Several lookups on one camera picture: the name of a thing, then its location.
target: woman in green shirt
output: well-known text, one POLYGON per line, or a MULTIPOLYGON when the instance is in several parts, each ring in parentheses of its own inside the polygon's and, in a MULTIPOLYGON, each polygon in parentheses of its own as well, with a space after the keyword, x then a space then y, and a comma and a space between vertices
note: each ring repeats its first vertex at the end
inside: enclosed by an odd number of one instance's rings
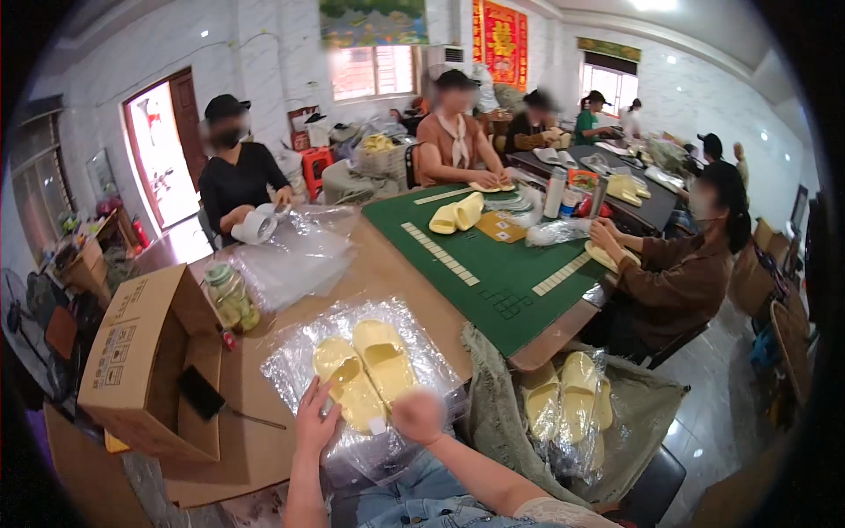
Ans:
POLYGON ((593 144, 600 133, 611 133, 610 127, 594 128, 598 125, 596 113, 602 110, 606 103, 604 95, 598 90, 593 90, 587 97, 581 100, 581 113, 575 122, 574 144, 593 144))

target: fire extinguisher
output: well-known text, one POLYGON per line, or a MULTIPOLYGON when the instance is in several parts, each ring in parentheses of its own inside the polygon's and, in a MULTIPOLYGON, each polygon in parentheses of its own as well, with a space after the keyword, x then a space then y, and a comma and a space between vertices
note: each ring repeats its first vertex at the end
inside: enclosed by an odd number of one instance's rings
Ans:
POLYGON ((135 216, 132 219, 132 229, 135 231, 135 236, 138 237, 138 242, 140 242, 141 247, 146 249, 150 246, 150 239, 147 238, 147 234, 144 232, 144 228, 141 226, 141 220, 138 220, 138 216, 135 216))

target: neck scarf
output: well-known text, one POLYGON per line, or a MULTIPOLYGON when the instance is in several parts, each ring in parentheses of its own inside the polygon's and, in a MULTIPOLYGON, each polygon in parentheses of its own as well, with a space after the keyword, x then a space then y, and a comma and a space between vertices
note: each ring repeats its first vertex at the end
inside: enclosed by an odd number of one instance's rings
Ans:
POLYGON ((446 122, 446 118, 443 117, 441 114, 437 114, 437 120, 440 122, 440 126, 443 127, 443 130, 449 133, 454 140, 452 142, 452 167, 453 168, 461 168, 467 169, 470 165, 470 153, 469 150, 466 149, 466 142, 464 137, 466 136, 466 123, 464 122, 464 117, 461 114, 458 114, 458 129, 452 127, 451 123, 446 122))

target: glass jar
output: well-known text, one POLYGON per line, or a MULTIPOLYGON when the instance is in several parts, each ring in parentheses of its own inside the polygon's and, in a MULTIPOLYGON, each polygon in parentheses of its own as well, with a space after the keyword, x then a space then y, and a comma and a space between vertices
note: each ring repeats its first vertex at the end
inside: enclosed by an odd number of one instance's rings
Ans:
POLYGON ((241 274, 225 262, 211 262, 205 268, 209 297, 223 320, 235 332, 247 332, 261 320, 261 312, 247 293, 241 274))

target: ceiling light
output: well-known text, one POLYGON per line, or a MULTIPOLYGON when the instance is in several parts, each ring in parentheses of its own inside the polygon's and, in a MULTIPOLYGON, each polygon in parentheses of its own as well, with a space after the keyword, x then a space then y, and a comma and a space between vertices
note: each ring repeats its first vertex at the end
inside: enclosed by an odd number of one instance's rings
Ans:
POLYGON ((678 0, 630 0, 638 11, 671 11, 678 7, 678 0))

